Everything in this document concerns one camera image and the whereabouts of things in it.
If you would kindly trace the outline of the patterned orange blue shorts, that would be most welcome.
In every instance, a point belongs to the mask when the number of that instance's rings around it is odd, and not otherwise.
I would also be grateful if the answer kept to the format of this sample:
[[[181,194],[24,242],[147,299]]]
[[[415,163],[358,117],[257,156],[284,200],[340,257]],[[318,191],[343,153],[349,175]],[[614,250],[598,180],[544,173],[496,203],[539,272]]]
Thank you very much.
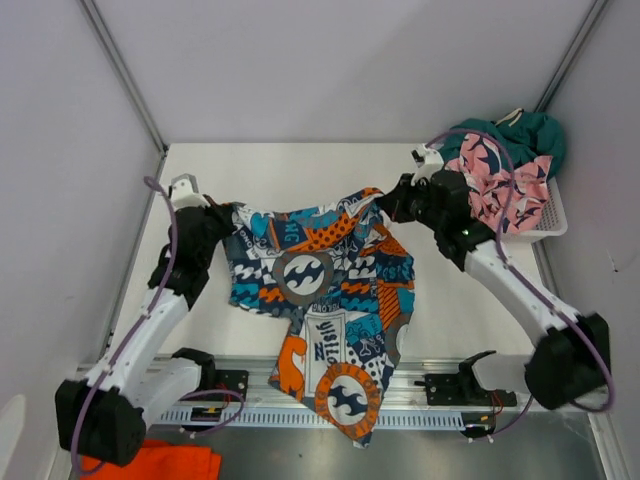
[[[290,212],[233,203],[229,302],[289,323],[269,377],[366,447],[414,312],[414,260],[367,187]]]

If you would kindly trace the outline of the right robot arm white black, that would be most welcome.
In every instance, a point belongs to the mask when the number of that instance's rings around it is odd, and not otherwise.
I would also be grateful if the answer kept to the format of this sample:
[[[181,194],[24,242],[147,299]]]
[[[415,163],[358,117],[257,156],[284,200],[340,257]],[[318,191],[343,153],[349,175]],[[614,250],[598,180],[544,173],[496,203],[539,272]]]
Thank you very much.
[[[528,394],[547,410],[572,405],[599,413],[613,406],[608,323],[580,313],[518,269],[496,232],[472,216],[462,173],[405,173],[377,203],[395,223],[429,228],[441,255],[493,294],[531,341],[527,356],[489,352],[473,359],[456,380],[464,401],[506,390]]]

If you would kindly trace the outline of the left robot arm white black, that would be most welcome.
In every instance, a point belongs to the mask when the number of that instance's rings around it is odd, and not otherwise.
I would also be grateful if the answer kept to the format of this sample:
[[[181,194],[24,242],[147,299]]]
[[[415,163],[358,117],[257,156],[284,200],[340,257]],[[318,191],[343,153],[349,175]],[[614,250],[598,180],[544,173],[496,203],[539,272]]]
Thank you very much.
[[[117,466],[129,464],[148,429],[184,396],[209,398],[217,376],[211,355],[183,348],[163,370],[147,370],[168,335],[186,318],[209,280],[216,245],[234,231],[229,205],[178,209],[139,317],[120,341],[80,379],[55,393],[59,444]]]

